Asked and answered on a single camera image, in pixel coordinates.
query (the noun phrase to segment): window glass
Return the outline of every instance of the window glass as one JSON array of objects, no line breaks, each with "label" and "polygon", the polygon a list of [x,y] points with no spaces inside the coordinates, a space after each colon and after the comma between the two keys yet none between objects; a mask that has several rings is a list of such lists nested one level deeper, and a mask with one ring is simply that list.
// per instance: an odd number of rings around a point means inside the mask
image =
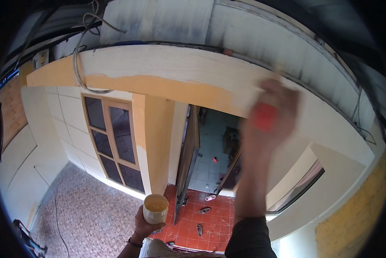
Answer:
[{"label": "window glass", "polygon": [[299,199],[323,175],[324,169],[316,161],[299,182],[277,203],[267,210],[268,214],[278,214]]},{"label": "window glass", "polygon": [[143,180],[141,179],[141,173],[138,170],[129,168],[119,163],[121,174],[123,175],[126,186],[139,190],[144,193]]},{"label": "window glass", "polygon": [[110,116],[119,157],[135,163],[128,110],[111,106]]},{"label": "window glass", "polygon": [[113,157],[113,153],[111,152],[110,143],[108,142],[107,135],[92,130],[94,141],[96,142],[97,150],[109,157]]},{"label": "window glass", "polygon": [[103,162],[103,165],[104,165],[105,171],[108,174],[108,177],[116,181],[117,183],[123,184],[123,181],[121,181],[120,174],[118,173],[117,166],[115,165],[115,162],[103,156],[100,156],[100,158],[101,158],[101,161]]},{"label": "window glass", "polygon": [[103,108],[100,99],[85,97],[90,125],[105,130]]}]

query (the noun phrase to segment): glass pane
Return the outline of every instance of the glass pane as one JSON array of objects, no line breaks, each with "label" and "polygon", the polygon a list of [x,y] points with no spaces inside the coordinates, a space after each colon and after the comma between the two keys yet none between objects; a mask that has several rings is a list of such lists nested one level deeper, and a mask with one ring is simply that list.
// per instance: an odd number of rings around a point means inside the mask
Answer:
[{"label": "glass pane", "polygon": [[140,171],[126,167],[120,163],[118,165],[120,166],[121,174],[123,175],[126,186],[145,193]]},{"label": "glass pane", "polygon": [[133,143],[131,141],[128,110],[111,106],[110,116],[119,157],[131,163],[136,163],[134,159]]},{"label": "glass pane", "polygon": [[113,157],[113,153],[111,152],[110,143],[108,142],[107,135],[92,130],[94,141],[96,142],[97,150],[99,152],[104,153],[105,155],[108,155],[110,157]]},{"label": "glass pane", "polygon": [[115,165],[115,162],[106,157],[103,157],[103,156],[100,156],[100,157],[101,157],[101,162],[103,162],[104,168],[108,174],[108,177],[116,181],[117,183],[123,184],[123,181],[121,181],[120,174],[118,173],[117,166]]},{"label": "glass pane", "polygon": [[240,163],[241,157],[242,156],[237,159],[237,162],[232,168],[232,171],[230,171],[229,175],[227,176],[226,181],[223,184],[223,188],[233,189],[237,182],[239,182],[240,173],[242,172],[242,166]]},{"label": "glass pane", "polygon": [[309,169],[302,179],[277,203],[270,207],[268,212],[281,212],[281,209],[288,207],[302,196],[324,173],[324,169],[319,161]]},{"label": "glass pane", "polygon": [[85,101],[90,125],[105,130],[101,100],[85,97]]}]

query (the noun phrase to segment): bracelet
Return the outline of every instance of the bracelet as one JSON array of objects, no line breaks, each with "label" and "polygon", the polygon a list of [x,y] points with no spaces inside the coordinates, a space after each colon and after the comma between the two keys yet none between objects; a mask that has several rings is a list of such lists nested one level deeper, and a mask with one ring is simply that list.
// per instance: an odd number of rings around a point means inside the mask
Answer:
[{"label": "bracelet", "polygon": [[136,243],[133,243],[131,241],[131,237],[128,239],[128,241],[126,241],[126,243],[130,243],[132,244],[134,247],[138,247],[138,248],[142,248],[143,247],[143,244],[136,244]]},{"label": "bracelet", "polygon": [[137,236],[137,238],[140,240],[140,242],[143,242],[144,238],[141,239],[135,230],[134,230],[134,234]]}]

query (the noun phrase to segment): hand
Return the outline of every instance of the hand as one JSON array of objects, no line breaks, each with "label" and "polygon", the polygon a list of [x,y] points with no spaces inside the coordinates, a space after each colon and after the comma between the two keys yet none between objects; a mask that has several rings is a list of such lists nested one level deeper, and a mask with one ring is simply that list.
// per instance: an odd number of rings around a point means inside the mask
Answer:
[{"label": "hand", "polygon": [[299,92],[285,88],[279,81],[264,80],[260,87],[265,91],[259,95],[242,126],[243,157],[249,168],[256,166],[257,160],[270,157],[291,135],[299,107]]},{"label": "hand", "polygon": [[163,228],[166,224],[160,223],[160,224],[148,224],[143,217],[143,205],[139,207],[139,211],[137,212],[136,216],[134,217],[136,220],[136,229],[135,229],[135,235],[136,237],[131,237],[132,240],[139,240],[143,241],[146,237],[148,237],[153,231],[159,230]]}]

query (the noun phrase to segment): open door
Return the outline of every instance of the open door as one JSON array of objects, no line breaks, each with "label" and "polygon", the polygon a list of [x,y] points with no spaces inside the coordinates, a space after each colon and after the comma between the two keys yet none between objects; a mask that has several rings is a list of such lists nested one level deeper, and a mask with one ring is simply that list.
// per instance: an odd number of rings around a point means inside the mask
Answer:
[{"label": "open door", "polygon": [[240,156],[242,154],[242,148],[239,149],[235,158],[233,159],[231,165],[227,170],[227,174],[221,181],[219,187],[216,190],[216,195],[220,193],[220,191],[224,188],[227,190],[234,191],[239,183],[240,174],[242,173],[242,163],[240,160]]},{"label": "open door", "polygon": [[175,197],[174,221],[176,224],[181,207],[187,202],[187,188],[192,177],[193,169],[196,163],[197,154],[200,148],[199,135],[199,107],[191,105],[186,120],[186,127],[183,136],[183,145],[181,147],[179,170],[177,171],[177,192]]}]

